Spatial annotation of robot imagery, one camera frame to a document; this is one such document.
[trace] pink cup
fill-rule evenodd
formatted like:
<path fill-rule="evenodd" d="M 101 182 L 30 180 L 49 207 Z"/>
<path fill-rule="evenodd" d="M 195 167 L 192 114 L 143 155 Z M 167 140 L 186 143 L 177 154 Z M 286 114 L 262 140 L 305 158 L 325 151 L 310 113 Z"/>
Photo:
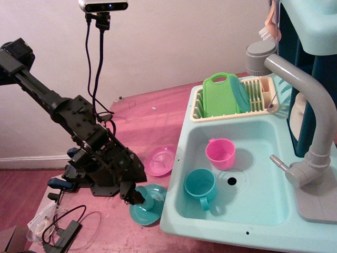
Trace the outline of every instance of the pink cup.
<path fill-rule="evenodd" d="M 235 161 L 235 145 L 228 139 L 210 139 L 206 147 L 206 156 L 219 170 L 227 170 Z"/>

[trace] dish rack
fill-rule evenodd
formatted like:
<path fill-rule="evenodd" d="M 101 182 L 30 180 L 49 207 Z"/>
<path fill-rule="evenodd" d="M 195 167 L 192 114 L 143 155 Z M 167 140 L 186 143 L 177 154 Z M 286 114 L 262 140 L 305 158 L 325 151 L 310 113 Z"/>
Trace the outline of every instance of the dish rack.
<path fill-rule="evenodd" d="M 240 81 L 244 85 L 247 93 L 249 94 L 251 106 L 250 112 L 204 118 L 203 88 L 200 87 L 194 93 L 194 109 L 191 110 L 191 120 L 193 122 L 205 122 L 213 120 L 267 115 L 278 111 L 279 101 L 277 99 L 274 82 L 271 77 L 262 76 L 251 79 L 240 79 Z"/>

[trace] scrub brush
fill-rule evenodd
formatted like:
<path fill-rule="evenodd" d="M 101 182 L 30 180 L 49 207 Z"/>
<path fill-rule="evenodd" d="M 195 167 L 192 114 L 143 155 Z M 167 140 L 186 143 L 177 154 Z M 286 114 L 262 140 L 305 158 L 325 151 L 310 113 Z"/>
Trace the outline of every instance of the scrub brush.
<path fill-rule="evenodd" d="M 275 15 L 275 1 L 272 1 L 272 6 L 270 8 L 269 15 L 264 22 L 265 27 L 259 31 L 259 34 L 264 41 L 272 41 L 281 39 L 281 31 L 278 28 L 277 24 L 275 24 L 272 19 Z"/>

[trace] faucet handle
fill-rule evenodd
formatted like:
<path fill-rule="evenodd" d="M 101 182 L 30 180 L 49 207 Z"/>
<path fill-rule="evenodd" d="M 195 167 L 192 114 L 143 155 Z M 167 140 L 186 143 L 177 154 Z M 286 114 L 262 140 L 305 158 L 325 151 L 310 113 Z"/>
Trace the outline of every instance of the faucet handle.
<path fill-rule="evenodd" d="M 270 160 L 273 161 L 279 168 L 281 168 L 285 172 L 285 177 L 293 185 L 295 188 L 300 188 L 308 183 L 310 183 L 310 180 L 308 180 L 307 176 L 311 176 L 312 172 L 315 173 L 314 170 L 308 171 L 307 174 L 304 173 L 304 171 L 307 171 L 306 168 L 308 167 L 308 164 L 306 161 L 298 162 L 298 163 L 292 163 L 290 168 L 284 164 L 277 156 L 271 155 Z"/>
<path fill-rule="evenodd" d="M 275 163 L 277 165 L 277 167 L 281 168 L 284 172 L 287 172 L 289 167 L 287 165 L 284 164 L 284 162 L 282 162 L 277 156 L 275 156 L 274 154 L 272 154 L 270 156 L 270 160 L 273 161 L 273 163 Z"/>

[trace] black robotic arm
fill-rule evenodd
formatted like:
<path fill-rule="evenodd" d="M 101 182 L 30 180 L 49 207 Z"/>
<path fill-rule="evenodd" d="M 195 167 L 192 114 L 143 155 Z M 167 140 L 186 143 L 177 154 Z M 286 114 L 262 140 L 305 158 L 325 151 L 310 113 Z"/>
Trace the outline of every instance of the black robotic arm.
<path fill-rule="evenodd" d="M 96 123 L 93 106 L 84 97 L 63 98 L 33 77 L 29 70 L 34 59 L 33 50 L 23 39 L 4 44 L 0 49 L 0 86 L 20 85 L 79 146 L 62 177 L 78 187 L 90 187 L 96 196 L 120 192 L 121 199 L 132 205 L 143 203 L 135 183 L 145 182 L 146 174 L 137 155 Z"/>

